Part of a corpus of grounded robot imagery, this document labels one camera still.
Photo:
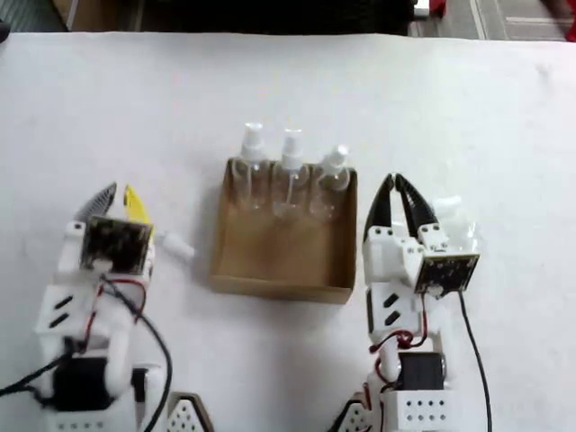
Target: red object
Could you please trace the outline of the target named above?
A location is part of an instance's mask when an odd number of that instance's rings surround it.
[[[576,15],[576,0],[568,0],[568,4],[574,11],[574,15]],[[574,17],[572,28],[568,30],[568,33],[566,33],[566,39],[570,42],[576,42],[576,17]]]
[[[430,14],[443,18],[446,15],[446,0],[430,0]]]

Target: robotic arm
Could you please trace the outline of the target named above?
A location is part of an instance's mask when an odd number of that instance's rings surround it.
[[[400,194],[408,236],[392,226],[390,195]],[[467,289],[479,254],[452,245],[417,189],[388,175],[364,228],[368,331],[377,354],[364,394],[335,422],[338,432],[459,430],[450,364],[437,305]]]
[[[135,364],[132,356],[154,264],[152,226],[129,186],[128,219],[106,217],[115,194],[111,184],[67,225],[58,270],[40,308],[35,331],[42,361],[63,359],[40,378],[49,432],[166,430],[165,412],[153,428],[149,424],[169,387],[167,371]]]

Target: white spray nozzle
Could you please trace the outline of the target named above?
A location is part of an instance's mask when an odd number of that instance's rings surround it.
[[[281,161],[284,169],[296,170],[302,167],[304,152],[300,141],[301,135],[301,130],[286,130]]]
[[[246,123],[242,150],[240,151],[240,155],[245,160],[257,162],[264,158],[264,140],[261,132],[261,123]]]
[[[344,169],[344,165],[346,163],[346,159],[348,156],[348,147],[346,146],[338,146],[334,148],[330,153],[324,157],[322,161],[322,168],[324,172],[329,176],[335,176],[338,174],[342,169]]]

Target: red wire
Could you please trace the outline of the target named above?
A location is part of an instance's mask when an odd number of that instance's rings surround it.
[[[113,284],[133,284],[139,286],[142,289],[142,304],[140,305],[139,313],[141,314],[144,311],[147,299],[146,285],[144,283],[142,283],[137,279],[128,279],[128,278],[111,279],[109,282],[112,282]]]
[[[422,300],[422,338],[420,339],[420,341],[417,342],[416,344],[412,344],[412,341],[414,340],[414,334],[411,331],[404,329],[394,330],[387,337],[381,340],[378,344],[370,346],[370,354],[376,353],[382,347],[382,345],[384,345],[392,338],[396,338],[396,340],[398,341],[398,348],[400,349],[411,349],[422,347],[422,345],[424,345],[424,342],[426,342],[426,339],[428,339],[428,315],[426,313],[426,301],[424,296],[425,294],[422,294],[420,296]],[[376,372],[376,375],[378,375],[378,378],[380,378],[384,383],[390,385],[392,384],[392,382],[388,381],[382,374],[382,371],[380,370],[381,364],[382,359],[378,356],[378,358],[374,362],[374,371]]]
[[[136,279],[124,279],[124,278],[119,278],[119,279],[112,279],[110,282],[113,282],[115,284],[134,284],[139,286],[142,289],[142,304],[140,305],[140,309],[139,309],[139,313],[141,314],[144,311],[144,306],[146,306],[146,285],[144,285],[144,283],[142,283],[141,281],[138,281]],[[96,294],[96,298],[100,297],[102,295],[102,292],[104,291],[104,284],[100,283],[100,285],[98,286],[98,293]],[[90,314],[90,318],[88,319],[88,323],[86,324],[86,330],[84,333],[84,350],[86,351],[88,348],[88,342],[90,340],[90,334],[92,333],[92,325],[94,324],[95,318],[96,318],[96,311],[95,311],[95,299],[94,299],[94,305],[92,307],[92,313]]]
[[[418,343],[412,344],[412,341],[414,340],[414,334],[411,331],[404,329],[394,330],[391,334],[389,334],[383,340],[378,342],[378,344],[370,346],[370,354],[374,354],[375,352],[377,352],[382,347],[382,345],[384,345],[388,340],[394,337],[397,338],[398,347],[400,349],[421,347],[424,344],[424,342],[428,338],[428,315],[426,313],[426,302],[424,300],[424,295],[425,294],[422,294],[420,296],[422,300],[422,339]]]

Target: gray floor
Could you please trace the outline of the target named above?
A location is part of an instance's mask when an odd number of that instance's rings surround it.
[[[416,37],[564,41],[573,15],[566,0],[447,0],[443,19],[415,22]]]

